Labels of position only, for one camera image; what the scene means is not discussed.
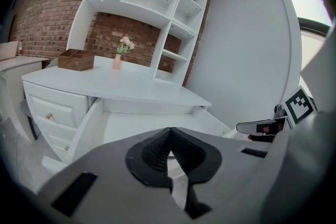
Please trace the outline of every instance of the white curved wall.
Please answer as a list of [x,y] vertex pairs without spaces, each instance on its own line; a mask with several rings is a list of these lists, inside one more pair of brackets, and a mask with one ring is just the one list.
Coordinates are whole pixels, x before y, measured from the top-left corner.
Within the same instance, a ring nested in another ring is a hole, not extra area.
[[211,0],[187,88],[230,128],[273,117],[299,84],[301,35],[291,0]]

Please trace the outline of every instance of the white countertop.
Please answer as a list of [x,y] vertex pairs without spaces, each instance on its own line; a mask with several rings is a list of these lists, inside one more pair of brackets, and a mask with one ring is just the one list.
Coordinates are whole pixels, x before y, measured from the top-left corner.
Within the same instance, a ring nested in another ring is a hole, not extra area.
[[12,59],[0,61],[0,72],[13,68],[13,67],[26,65],[28,63],[33,63],[33,62],[41,62],[44,60],[48,60],[48,59],[39,58],[39,57],[16,56],[15,58],[12,58]]
[[97,67],[73,71],[46,68],[22,76],[24,81],[51,89],[92,97],[145,103],[210,106],[211,103],[173,83],[152,80],[130,70]]

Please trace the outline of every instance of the small bottle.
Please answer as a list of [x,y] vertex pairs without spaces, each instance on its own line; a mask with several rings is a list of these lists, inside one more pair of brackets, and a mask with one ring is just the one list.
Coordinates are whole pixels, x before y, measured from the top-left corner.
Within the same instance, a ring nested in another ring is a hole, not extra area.
[[22,50],[22,40],[19,41],[19,56],[22,56],[23,50]]

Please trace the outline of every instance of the wooden box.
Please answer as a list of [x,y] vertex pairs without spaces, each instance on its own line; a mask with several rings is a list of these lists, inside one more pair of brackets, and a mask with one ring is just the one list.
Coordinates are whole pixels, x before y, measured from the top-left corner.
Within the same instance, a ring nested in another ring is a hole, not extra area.
[[83,71],[93,68],[94,53],[87,50],[68,49],[58,56],[58,67]]

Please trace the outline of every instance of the black slot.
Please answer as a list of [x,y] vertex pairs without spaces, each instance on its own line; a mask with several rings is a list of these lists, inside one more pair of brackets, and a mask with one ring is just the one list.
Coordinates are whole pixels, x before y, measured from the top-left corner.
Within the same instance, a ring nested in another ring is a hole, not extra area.
[[254,150],[253,148],[245,148],[241,152],[259,158],[265,158],[267,155],[266,151]]
[[70,217],[96,179],[97,176],[92,173],[82,173],[51,206]]

